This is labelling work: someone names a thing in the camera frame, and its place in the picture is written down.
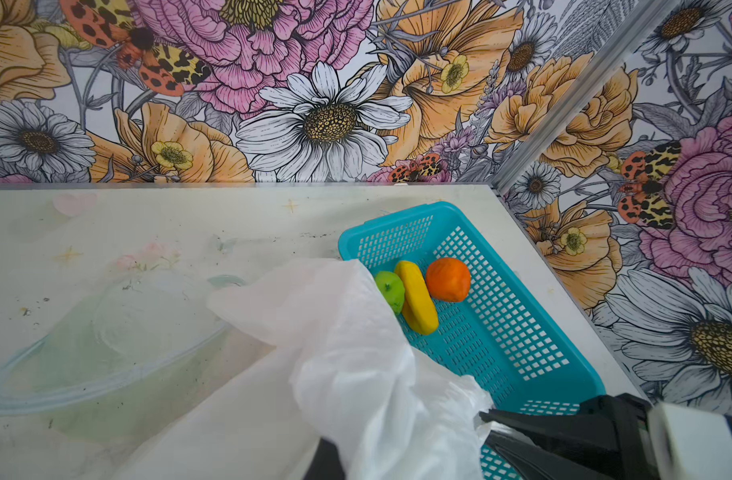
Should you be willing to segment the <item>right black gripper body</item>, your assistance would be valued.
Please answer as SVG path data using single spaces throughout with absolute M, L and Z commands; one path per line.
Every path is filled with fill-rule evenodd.
M 647 414 L 652 405 L 631 394 L 601 395 L 580 404 L 588 466 L 612 479 L 653 479 Z

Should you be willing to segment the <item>orange toy fruit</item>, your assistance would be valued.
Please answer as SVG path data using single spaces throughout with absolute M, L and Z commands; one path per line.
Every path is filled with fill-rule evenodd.
M 428 266 L 425 283 L 432 298 L 448 303 L 460 303 L 468 297 L 471 273 L 461 260 L 439 258 Z

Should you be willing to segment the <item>green toy apple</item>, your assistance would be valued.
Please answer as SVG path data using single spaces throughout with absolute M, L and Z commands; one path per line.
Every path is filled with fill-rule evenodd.
M 405 304 L 406 290 L 401 278 L 394 272 L 379 271 L 375 277 L 377 288 L 394 314 L 402 312 Z

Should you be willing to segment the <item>white plastic bag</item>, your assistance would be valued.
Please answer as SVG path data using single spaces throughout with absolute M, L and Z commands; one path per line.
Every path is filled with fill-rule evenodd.
M 298 479 L 321 441 L 349 479 L 479 479 L 491 396 L 414 349 L 357 261 L 303 259 L 208 308 L 270 352 L 117 471 L 120 479 Z

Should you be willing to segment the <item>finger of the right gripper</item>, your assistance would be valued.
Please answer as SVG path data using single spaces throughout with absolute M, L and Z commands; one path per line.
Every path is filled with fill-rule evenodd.
M 491 409 L 478 414 L 484 423 L 491 423 L 486 443 L 494 446 L 557 447 L 585 445 L 582 420 L 573 416 L 544 416 Z
M 485 445 L 527 480 L 611 480 L 611 477 L 521 440 L 492 432 Z

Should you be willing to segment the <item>yellow orange toy mango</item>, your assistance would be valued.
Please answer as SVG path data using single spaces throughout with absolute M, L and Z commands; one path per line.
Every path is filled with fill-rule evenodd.
M 402 260 L 397 263 L 394 273 L 401 279 L 405 289 L 402 308 L 404 320 L 420 335 L 434 333 L 439 327 L 438 314 L 419 266 Z

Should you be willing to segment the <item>teal plastic basket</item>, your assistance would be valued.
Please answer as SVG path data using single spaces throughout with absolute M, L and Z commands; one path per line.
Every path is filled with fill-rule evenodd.
M 568 416 L 604 394 L 595 369 L 456 206 L 425 204 L 367 221 L 346 230 L 338 248 L 342 259 L 357 259 L 373 274 L 402 260 L 421 270 L 440 258 L 466 264 L 470 292 L 460 303 L 435 303 L 435 333 L 397 321 L 414 348 L 474 377 L 497 408 Z

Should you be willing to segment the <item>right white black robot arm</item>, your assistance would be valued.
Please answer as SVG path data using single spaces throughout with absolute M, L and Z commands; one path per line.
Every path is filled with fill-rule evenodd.
M 522 479 L 732 479 L 732 417 L 622 394 L 577 412 L 492 409 L 485 441 Z

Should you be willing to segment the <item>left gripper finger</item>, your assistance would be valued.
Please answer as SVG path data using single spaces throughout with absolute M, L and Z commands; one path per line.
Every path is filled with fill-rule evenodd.
M 346 474 L 336 445 L 321 438 L 303 480 L 345 480 Z

